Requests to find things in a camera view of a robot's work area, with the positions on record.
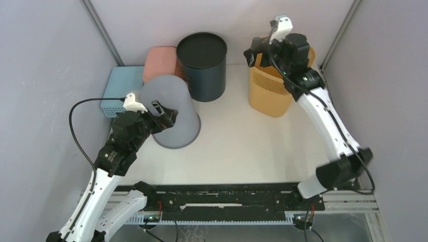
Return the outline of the grey bin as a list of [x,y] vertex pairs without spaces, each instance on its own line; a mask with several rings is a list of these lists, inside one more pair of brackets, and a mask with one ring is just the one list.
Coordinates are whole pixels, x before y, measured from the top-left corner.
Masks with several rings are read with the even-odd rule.
[[151,79],[143,84],[140,101],[153,115],[164,117],[167,129],[153,135],[159,145],[179,149],[198,137],[201,120],[188,86],[180,77],[162,75]]

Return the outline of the yellow perforated bin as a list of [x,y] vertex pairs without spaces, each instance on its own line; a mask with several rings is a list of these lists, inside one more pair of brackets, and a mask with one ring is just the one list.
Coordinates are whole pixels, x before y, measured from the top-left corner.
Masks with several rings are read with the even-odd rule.
[[309,45],[309,67],[302,72],[286,72],[273,64],[262,68],[255,65],[250,69],[249,104],[255,110],[271,117],[281,117],[288,110],[293,96],[288,92],[298,92],[295,84],[303,86],[303,75],[310,71],[315,59],[315,52]]

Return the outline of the dark blue cylindrical bin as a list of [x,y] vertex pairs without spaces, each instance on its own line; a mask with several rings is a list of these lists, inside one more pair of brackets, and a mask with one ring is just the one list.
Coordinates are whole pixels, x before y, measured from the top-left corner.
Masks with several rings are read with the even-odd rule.
[[223,95],[227,52],[226,42],[214,33],[193,33],[179,41],[177,58],[194,100],[211,102]]

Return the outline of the pink plastic basket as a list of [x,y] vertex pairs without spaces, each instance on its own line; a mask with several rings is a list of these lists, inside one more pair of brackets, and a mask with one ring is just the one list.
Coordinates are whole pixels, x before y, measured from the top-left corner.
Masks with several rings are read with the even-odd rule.
[[151,79],[162,75],[184,78],[177,58],[176,47],[158,46],[149,50],[144,65],[143,83],[146,84]]

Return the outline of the blue plastic basket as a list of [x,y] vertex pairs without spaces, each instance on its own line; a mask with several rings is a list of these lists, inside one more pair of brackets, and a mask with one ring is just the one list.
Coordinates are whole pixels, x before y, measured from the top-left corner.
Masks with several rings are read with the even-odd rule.
[[[131,91],[140,91],[143,86],[144,66],[114,67],[111,71],[103,98],[123,98]],[[100,107],[107,118],[115,118],[125,111],[119,100],[102,100]]]

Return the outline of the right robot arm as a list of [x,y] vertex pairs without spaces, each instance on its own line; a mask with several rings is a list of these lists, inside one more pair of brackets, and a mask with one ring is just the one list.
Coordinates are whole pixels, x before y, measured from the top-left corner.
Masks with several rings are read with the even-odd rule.
[[282,41],[254,37],[244,51],[249,67],[255,66],[256,57],[261,55],[261,67],[279,72],[285,89],[305,110],[324,142],[328,162],[301,181],[291,197],[299,210],[306,209],[312,197],[339,188],[363,172],[369,174],[367,166],[373,158],[371,149],[362,148],[341,121],[324,81],[309,64],[310,49],[305,35],[292,33]]

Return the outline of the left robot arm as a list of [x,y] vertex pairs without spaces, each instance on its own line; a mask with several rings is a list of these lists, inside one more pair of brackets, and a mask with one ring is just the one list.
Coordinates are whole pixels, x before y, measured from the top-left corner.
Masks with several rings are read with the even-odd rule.
[[113,121],[112,133],[96,160],[89,161],[92,174],[82,198],[67,223],[59,231],[51,232],[46,241],[110,241],[135,213],[157,206],[155,187],[140,181],[125,200],[103,214],[112,193],[136,160],[146,139],[172,128],[179,114],[157,100],[152,105],[158,115],[130,98],[121,98],[121,101],[125,112],[118,113]]

